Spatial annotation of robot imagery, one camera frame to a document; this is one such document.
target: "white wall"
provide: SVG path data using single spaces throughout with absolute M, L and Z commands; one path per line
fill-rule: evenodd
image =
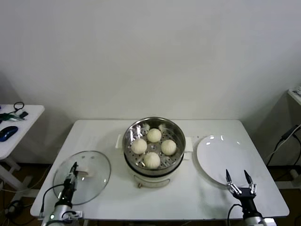
M 300 8 L 299 0 L 2 0 L 2 98 L 46 108 L 23 142 L 34 154 L 15 155 L 54 158 L 77 119 L 241 119 L 256 138 L 280 104 L 273 146 L 291 126 L 283 94 L 301 82 Z

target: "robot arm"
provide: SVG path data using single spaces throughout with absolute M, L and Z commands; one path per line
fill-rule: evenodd
M 43 219 L 42 226 L 64 226 L 65 224 L 70 224 L 74 220 L 83 218 L 82 211 L 72 211 L 71 201 L 73 194 L 76 191 L 77 167 L 78 165 L 76 162 L 63 183 L 64 188 L 59 195 L 59 201 L 55 204 L 54 211 Z
M 243 208 L 243 219 L 247 226 L 277 226 L 274 219 L 263 218 L 257 211 L 254 203 L 256 197 L 256 184 L 253 183 L 251 176 L 245 171 L 245 177 L 249 184 L 248 188 L 237 187 L 226 169 L 227 189 L 234 198 L 238 199 Z

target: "stainless steel pot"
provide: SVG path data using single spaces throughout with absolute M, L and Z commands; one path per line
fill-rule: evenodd
M 151 143 L 147 140 L 146 134 L 152 128 L 159 129 L 162 138 L 157 143 Z M 132 142 L 135 139 L 144 139 L 147 142 L 147 150 L 144 154 L 135 154 L 131 150 Z M 163 141 L 171 139 L 176 145 L 176 152 L 171 156 L 165 156 L 161 151 Z M 185 136 L 174 122 L 158 117 L 149 117 L 141 119 L 132 124 L 123 136 L 124 156 L 128 165 L 137 173 L 147 177 L 161 177 L 173 172 L 182 162 L 185 149 Z M 157 169 L 148 169 L 143 163 L 144 156 L 147 152 L 156 152 L 161 164 Z

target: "steamed bun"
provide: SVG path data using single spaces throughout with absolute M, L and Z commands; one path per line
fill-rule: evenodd
M 162 134 L 158 129 L 150 129 L 147 133 L 147 139 L 152 143 L 158 142 L 161 139 L 161 136 Z
M 165 140 L 162 142 L 161 150 L 165 155 L 173 155 L 177 149 L 177 145 L 173 140 Z
M 147 149 L 147 143 L 143 139 L 137 139 L 132 143 L 131 149 L 135 154 L 142 154 Z
M 148 152 L 143 160 L 145 166 L 149 169 L 156 169 L 161 163 L 159 155 L 155 152 Z

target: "computer mouse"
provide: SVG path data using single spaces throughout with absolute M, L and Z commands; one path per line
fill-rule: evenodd
M 12 135 L 18 131 L 17 126 L 8 126 L 0 131 L 0 142 L 7 141 Z

